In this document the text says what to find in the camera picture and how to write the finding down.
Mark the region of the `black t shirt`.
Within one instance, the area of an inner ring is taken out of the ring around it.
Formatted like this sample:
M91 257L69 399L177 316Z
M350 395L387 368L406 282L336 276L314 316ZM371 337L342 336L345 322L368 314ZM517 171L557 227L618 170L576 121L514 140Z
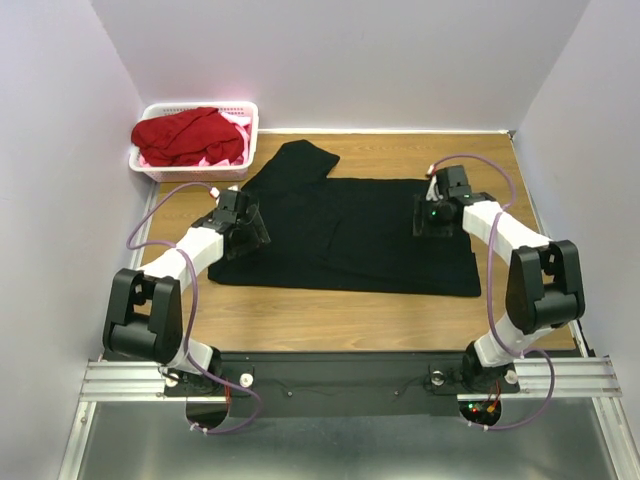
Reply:
M222 285L359 292L480 295L469 235L413 234L415 179L332 178L339 156L306 140L283 144L244 185L270 242L208 269Z

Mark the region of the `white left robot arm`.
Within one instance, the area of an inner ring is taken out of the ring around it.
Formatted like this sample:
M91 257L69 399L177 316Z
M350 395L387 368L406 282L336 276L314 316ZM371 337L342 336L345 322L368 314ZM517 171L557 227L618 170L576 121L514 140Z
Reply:
M194 321L183 327L182 294L197 286L198 275L210 265L270 242L255 196L239 190L212 195L214 210L195 221L177 243L167 242L160 257L115 274L102 337L109 352L188 373L188 382L202 394L221 385L247 388L222 379L219 350L191 339Z

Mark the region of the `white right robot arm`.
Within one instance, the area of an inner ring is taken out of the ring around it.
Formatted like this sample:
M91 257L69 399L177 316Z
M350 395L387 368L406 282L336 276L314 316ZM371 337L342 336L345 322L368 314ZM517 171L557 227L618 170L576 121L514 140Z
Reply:
M488 332L465 350L462 384L482 390L503 377L539 338L581 318L586 309L577 246L554 241L510 215L485 192L475 192L461 165L432 165L428 187L414 200L413 234L449 238L457 230L482 240L488 257L508 267L505 313L489 310Z

